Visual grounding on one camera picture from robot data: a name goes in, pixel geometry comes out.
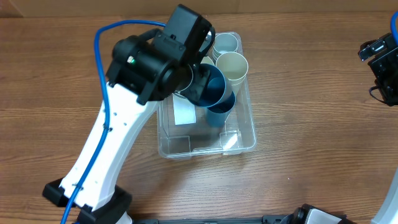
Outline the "dark blue tall cup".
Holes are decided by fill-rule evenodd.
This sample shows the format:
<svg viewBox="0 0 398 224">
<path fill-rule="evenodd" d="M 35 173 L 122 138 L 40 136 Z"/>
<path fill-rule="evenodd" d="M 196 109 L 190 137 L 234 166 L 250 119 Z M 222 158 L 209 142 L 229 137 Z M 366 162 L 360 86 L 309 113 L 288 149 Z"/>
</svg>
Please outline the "dark blue tall cup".
<svg viewBox="0 0 398 224">
<path fill-rule="evenodd" d="M 214 65 L 203 63 L 199 66 L 199 71 L 208 73 L 208 82 L 198 100 L 188 101 L 195 106 L 209 108 L 225 102 L 232 94 L 232 87 L 229 80 L 223 75 L 221 70 Z"/>
<path fill-rule="evenodd" d="M 213 128 L 222 127 L 235 104 L 236 96 L 232 93 L 226 101 L 207 108 L 205 110 L 205 119 L 208 125 Z"/>
</svg>

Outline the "grey small cup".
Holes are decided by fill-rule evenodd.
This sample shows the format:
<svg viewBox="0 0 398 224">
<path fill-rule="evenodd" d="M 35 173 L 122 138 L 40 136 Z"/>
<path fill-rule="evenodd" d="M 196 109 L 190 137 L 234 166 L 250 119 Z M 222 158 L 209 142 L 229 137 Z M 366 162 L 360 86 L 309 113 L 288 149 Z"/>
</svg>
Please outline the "grey small cup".
<svg viewBox="0 0 398 224">
<path fill-rule="evenodd" d="M 212 54 L 213 59 L 217 60 L 218 57 L 227 52 L 237 52 L 239 46 L 238 39 L 230 33 L 220 33 L 215 37 L 213 44 Z"/>
</svg>

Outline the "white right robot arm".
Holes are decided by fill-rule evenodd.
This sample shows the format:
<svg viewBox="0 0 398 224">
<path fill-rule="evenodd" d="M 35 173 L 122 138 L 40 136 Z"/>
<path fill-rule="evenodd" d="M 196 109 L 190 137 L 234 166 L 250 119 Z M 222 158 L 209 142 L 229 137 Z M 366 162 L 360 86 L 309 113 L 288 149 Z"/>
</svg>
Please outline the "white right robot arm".
<svg viewBox="0 0 398 224">
<path fill-rule="evenodd" d="M 362 61 L 369 60 L 375 79 L 375 85 L 369 89 L 379 90 L 379 100 L 387 106 L 397 105 L 397 42 L 391 33 L 365 42 L 358 55 Z M 379 211 L 371 223 L 397 223 L 397 174 L 394 174 L 388 193 Z"/>
</svg>

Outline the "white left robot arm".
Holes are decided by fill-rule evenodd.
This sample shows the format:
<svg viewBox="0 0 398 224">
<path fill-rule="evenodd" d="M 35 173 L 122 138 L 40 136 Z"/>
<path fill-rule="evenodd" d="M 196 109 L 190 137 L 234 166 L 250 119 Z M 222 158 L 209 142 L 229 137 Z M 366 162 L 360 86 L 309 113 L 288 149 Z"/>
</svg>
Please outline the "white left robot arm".
<svg viewBox="0 0 398 224">
<path fill-rule="evenodd" d="M 42 195 L 62 207 L 62 223 L 73 207 L 78 223 L 131 223 L 131 195 L 116 185 L 134 141 L 159 103 L 176 93 L 200 101 L 210 71 L 201 61 L 215 41 L 212 24 L 178 5 L 166 23 L 150 21 L 151 30 L 119 40 L 104 69 L 102 30 L 93 47 L 103 102 L 83 149 L 69 173 L 45 185 Z"/>
</svg>

